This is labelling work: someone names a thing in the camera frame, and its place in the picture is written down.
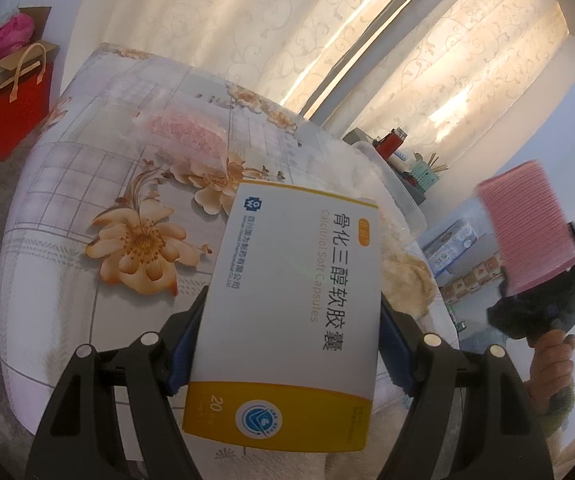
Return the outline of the right hand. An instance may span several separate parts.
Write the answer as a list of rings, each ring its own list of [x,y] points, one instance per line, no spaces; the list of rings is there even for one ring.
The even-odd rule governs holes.
[[[550,330],[534,344],[527,391],[537,405],[547,405],[573,382],[575,336]]]

